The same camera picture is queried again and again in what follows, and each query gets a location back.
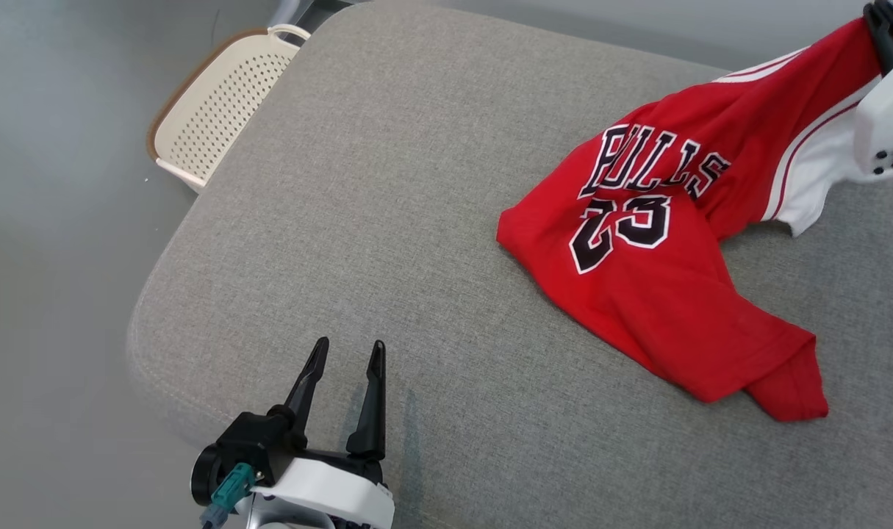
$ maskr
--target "white plastic basket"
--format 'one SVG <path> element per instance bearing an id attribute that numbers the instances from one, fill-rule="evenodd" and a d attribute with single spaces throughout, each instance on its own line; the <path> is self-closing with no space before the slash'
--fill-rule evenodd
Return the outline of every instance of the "white plastic basket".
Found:
<path id="1" fill-rule="evenodd" d="M 155 163 L 201 193 L 238 134 L 299 47 L 279 39 L 301 27 L 252 29 L 231 37 L 178 88 L 149 129 Z"/>

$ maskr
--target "red fabric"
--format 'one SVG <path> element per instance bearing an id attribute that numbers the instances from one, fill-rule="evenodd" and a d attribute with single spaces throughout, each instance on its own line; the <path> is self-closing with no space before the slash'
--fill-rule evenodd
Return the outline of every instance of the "red fabric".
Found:
<path id="1" fill-rule="evenodd" d="M 815 336 L 738 295 L 718 241 L 762 220 L 793 138 L 879 73 L 857 20 L 725 78 L 746 82 L 640 107 L 505 211 L 498 241 L 555 304 L 698 399 L 746 389 L 780 421 L 825 417 Z"/>

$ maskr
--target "clothing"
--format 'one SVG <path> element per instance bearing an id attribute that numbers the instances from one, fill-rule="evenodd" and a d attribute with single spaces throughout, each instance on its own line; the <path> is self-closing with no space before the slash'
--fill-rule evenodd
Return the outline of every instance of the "clothing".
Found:
<path id="1" fill-rule="evenodd" d="M 704 402 L 746 389 L 780 421 L 825 417 L 815 336 L 737 294 L 718 241 L 811 226 L 853 161 L 853 111 L 879 80 L 863 20 L 632 111 L 499 220 L 547 296 Z"/>

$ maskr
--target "gray cushion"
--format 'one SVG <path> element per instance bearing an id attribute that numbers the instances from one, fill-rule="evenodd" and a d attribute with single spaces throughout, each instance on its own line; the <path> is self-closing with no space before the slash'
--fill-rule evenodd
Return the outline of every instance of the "gray cushion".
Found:
<path id="1" fill-rule="evenodd" d="M 281 401 L 329 335 L 309 439 L 341 449 L 384 339 L 398 527 L 893 527 L 893 181 L 836 188 L 799 239 L 724 247 L 745 297 L 819 336 L 832 412 L 806 424 L 696 402 L 494 240 L 571 148 L 719 73 L 433 7 L 343 11 L 151 274 L 138 391 L 203 445 Z"/>

